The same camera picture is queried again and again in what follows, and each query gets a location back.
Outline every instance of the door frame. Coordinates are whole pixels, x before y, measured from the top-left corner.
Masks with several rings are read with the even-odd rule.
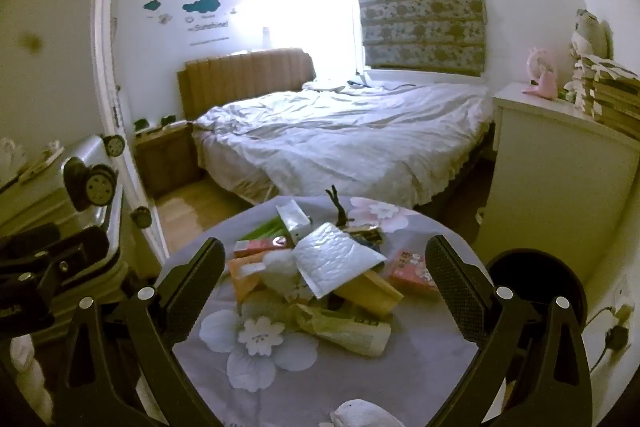
[[[118,132],[117,116],[113,114],[112,94],[116,93],[116,80],[113,71],[113,50],[111,42],[111,0],[93,0],[91,13],[91,40],[94,52],[94,79],[95,90],[100,110],[100,119],[106,135],[120,134]],[[159,267],[169,258],[169,252],[162,234],[159,222],[158,210],[155,202],[150,200],[142,188],[142,181],[135,168],[135,163],[129,146],[121,156],[113,159],[121,177],[124,192],[131,208],[147,206],[152,214],[152,219],[157,223],[158,236],[151,228],[143,229],[143,235],[149,248],[155,254]]]

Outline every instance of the wooden headboard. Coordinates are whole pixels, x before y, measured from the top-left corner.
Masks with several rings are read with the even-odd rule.
[[[298,90],[315,77],[311,57],[299,48],[204,58],[185,66],[177,74],[187,120],[195,120],[215,105]]]

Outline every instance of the nightstand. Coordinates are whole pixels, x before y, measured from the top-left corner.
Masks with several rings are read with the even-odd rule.
[[[192,130],[188,123],[136,139],[136,164],[149,196],[157,198],[202,178]]]
[[[497,158],[474,250],[485,264],[513,248],[542,250],[585,282],[622,213],[640,142],[526,86],[494,96]]]

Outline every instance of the charger plug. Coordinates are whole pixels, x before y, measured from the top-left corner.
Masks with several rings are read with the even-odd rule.
[[[629,341],[629,329],[624,326],[613,326],[605,336],[605,346],[612,351],[620,351]]]
[[[619,324],[625,323],[634,311],[634,305],[628,299],[621,299],[613,311],[613,316],[618,319]]]

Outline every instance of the pink box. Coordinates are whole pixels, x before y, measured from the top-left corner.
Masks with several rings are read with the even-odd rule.
[[[234,257],[246,257],[268,250],[286,250],[289,248],[287,238],[283,235],[280,237],[268,237],[265,239],[249,239],[248,241],[238,241],[234,247]]]
[[[424,262],[424,254],[399,251],[391,263],[388,281],[394,288],[424,295],[438,293],[438,287]]]

